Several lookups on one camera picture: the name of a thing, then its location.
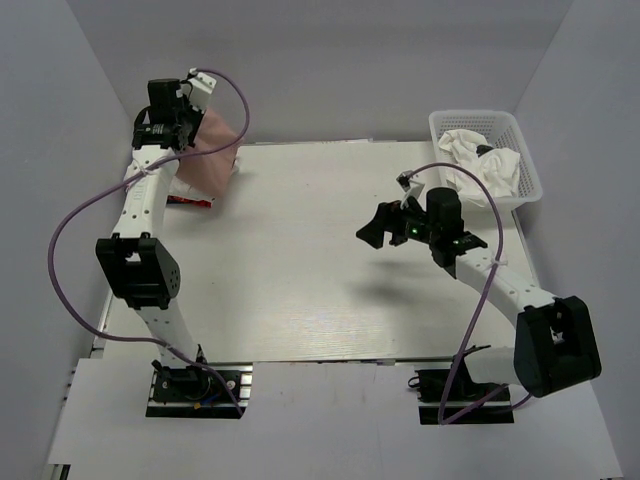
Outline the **pink printed t shirt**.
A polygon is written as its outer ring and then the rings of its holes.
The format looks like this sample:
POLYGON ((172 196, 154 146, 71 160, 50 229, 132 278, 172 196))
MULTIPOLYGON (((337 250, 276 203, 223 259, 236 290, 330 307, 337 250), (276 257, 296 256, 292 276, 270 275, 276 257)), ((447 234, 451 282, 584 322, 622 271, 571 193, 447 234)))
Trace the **pink printed t shirt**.
POLYGON ((220 147, 229 145, 237 139, 236 132, 225 122, 225 120, 213 109, 208 108, 201 122, 195 139, 195 146, 187 149, 188 153, 197 153, 197 156, 183 158, 184 161, 194 160, 224 160, 227 162, 236 161, 239 144, 219 150, 220 147))

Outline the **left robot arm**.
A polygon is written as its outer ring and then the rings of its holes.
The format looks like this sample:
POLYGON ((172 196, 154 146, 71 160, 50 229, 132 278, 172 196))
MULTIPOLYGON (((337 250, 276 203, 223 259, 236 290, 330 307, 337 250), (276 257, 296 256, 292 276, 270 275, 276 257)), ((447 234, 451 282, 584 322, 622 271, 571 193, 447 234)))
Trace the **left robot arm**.
POLYGON ((193 133, 188 106, 150 105, 134 122, 132 161, 125 180, 122 213, 108 238, 96 242, 96 255, 115 297, 123 300, 160 342, 155 368, 181 369, 177 387, 199 399, 211 387, 211 374, 191 364, 202 356, 189 333, 177 295, 180 267, 160 240, 169 187, 177 160, 155 163, 181 152, 193 133))

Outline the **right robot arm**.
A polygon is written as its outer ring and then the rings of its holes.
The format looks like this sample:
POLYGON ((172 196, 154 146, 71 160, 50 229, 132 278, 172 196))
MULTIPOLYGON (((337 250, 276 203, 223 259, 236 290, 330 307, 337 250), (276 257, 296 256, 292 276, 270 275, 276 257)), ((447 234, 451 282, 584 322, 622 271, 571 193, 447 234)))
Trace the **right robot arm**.
POLYGON ((560 298, 499 262, 457 215, 438 220, 415 200, 381 203, 356 236, 380 249, 386 235, 393 246, 408 240, 428 245, 438 266, 480 293, 515 328, 511 347, 463 353, 451 374, 459 396, 475 398, 492 383, 520 385, 542 398, 600 376, 601 359, 585 302, 576 296, 560 298))

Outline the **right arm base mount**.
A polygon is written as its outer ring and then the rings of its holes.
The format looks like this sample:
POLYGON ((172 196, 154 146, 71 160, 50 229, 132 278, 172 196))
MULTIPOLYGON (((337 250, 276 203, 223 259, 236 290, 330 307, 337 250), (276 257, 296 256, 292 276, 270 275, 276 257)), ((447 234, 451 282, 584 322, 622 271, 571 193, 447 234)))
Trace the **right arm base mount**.
MULTIPOLYGON (((438 411, 449 376, 453 358, 418 359, 414 373, 407 381, 408 388, 417 394, 419 421, 423 426, 438 424, 438 411)), ((495 383, 474 382, 462 364, 453 379, 443 418, 449 418, 499 387, 495 383)), ((513 424, 511 395, 504 388, 481 406, 454 421, 455 425, 513 424)))

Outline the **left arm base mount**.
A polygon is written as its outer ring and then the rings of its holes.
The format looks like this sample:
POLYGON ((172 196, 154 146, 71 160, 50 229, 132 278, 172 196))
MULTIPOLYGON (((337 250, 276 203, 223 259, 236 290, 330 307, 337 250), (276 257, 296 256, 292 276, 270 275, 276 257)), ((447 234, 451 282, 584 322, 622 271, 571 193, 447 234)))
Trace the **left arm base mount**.
POLYGON ((251 396, 251 364, 212 365, 221 376, 192 366, 170 369, 158 360, 148 394, 147 418, 240 419, 251 396))

